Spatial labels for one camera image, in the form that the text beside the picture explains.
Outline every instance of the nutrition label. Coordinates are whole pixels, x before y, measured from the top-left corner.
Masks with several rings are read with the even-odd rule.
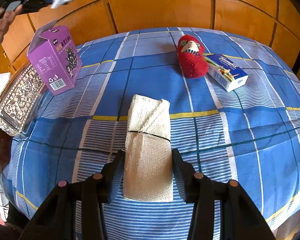
[[[37,64],[37,70],[40,71],[41,74],[46,73],[47,71],[53,69],[57,66],[55,59],[53,56],[43,57],[39,60],[39,64]]]

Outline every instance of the red plush toy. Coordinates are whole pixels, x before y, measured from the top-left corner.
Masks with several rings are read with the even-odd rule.
[[[204,47],[195,37],[187,34],[178,43],[178,59],[184,75],[188,78],[199,78],[208,72],[208,63],[202,53]]]

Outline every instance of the barcode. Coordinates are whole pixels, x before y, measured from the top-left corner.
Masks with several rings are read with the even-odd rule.
[[[228,84],[228,81],[223,76],[221,76],[220,74],[218,74],[217,71],[213,72],[213,78],[215,80],[217,80],[220,83],[221,86],[223,86],[224,88],[226,88],[226,86]]]
[[[63,79],[60,78],[60,79],[58,79],[57,81],[51,83],[50,86],[52,87],[52,89],[53,89],[54,91],[56,91],[56,90],[58,90],[58,89],[60,89],[60,88],[65,87],[66,84],[64,83]]]

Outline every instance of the white tissue box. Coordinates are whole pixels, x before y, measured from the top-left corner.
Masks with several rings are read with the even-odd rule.
[[[246,83],[247,73],[222,54],[212,54],[204,58],[209,65],[208,73],[228,92]]]

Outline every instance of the blue plaid bed sheet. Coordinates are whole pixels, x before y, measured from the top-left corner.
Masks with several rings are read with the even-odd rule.
[[[226,92],[210,75],[185,78],[176,46],[190,34],[205,54],[221,53],[248,75]],[[171,147],[213,180],[237,179],[272,230],[300,208],[300,81],[268,47],[201,28],[120,33],[77,47],[83,62],[75,88],[47,91],[27,139],[12,142],[1,180],[31,218],[58,181],[85,180],[124,149],[134,94],[170,102]],[[125,200],[122,189],[104,205],[109,239],[186,239],[192,204],[173,187],[172,203]],[[215,202],[214,239],[220,235]],[[76,231],[81,234],[81,203]]]

